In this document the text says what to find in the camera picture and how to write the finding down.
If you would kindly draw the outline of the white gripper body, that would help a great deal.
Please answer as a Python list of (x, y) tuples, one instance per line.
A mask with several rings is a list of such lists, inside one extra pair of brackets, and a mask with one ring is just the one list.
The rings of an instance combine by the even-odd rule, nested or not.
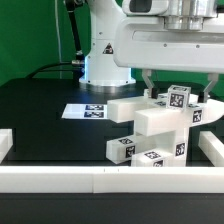
[(127, 17), (113, 49), (120, 67), (224, 73), (224, 15), (205, 19), (200, 31), (167, 30), (161, 17)]

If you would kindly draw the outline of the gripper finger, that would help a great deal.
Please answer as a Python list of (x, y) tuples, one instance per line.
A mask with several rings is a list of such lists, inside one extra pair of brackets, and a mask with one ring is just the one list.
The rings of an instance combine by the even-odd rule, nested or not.
[(158, 98), (158, 88), (152, 81), (152, 71), (150, 69), (142, 70), (142, 78), (148, 88), (148, 96), (152, 99)]
[(214, 88), (214, 86), (217, 84), (217, 82), (219, 80), (219, 74), (218, 73), (209, 73), (207, 78), (208, 78), (208, 84), (204, 88), (204, 90), (199, 93), (199, 96), (198, 96), (199, 103), (207, 102), (207, 100), (209, 99), (209, 93), (211, 92), (211, 90)]

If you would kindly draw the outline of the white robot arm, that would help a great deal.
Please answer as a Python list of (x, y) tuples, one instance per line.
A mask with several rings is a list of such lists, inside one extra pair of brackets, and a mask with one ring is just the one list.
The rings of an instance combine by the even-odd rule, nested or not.
[(115, 88), (133, 83), (132, 68), (206, 73), (208, 93), (224, 74), (224, 5), (217, 0), (86, 0), (91, 50), (84, 83)]

